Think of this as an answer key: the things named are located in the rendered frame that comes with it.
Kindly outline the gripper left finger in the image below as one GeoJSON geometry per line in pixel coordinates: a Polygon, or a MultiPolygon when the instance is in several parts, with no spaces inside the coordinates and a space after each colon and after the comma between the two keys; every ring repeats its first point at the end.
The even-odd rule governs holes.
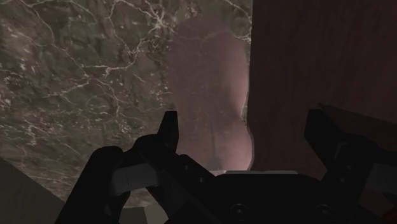
{"type": "Polygon", "coordinates": [[[178,115],[164,114],[156,134],[139,137],[133,147],[95,150],[87,161],[55,224],[120,224],[131,191],[145,188],[168,216],[165,224],[221,224],[215,177],[187,155],[177,155],[178,115]]]}

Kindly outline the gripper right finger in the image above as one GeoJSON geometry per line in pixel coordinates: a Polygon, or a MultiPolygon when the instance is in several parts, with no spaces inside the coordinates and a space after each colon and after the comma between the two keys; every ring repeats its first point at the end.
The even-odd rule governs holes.
{"type": "Polygon", "coordinates": [[[317,224],[386,224],[359,200],[369,188],[394,195],[397,204],[397,152],[344,132],[320,109],[309,110],[304,138],[326,167],[314,209],[317,224]]]}

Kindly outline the dark wood robot stand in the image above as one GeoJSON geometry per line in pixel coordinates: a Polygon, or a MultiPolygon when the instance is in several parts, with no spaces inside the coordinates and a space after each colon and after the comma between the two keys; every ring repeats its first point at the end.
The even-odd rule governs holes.
{"type": "Polygon", "coordinates": [[[256,171],[320,178],[309,109],[397,152],[397,0],[253,0],[247,121],[256,171]]]}

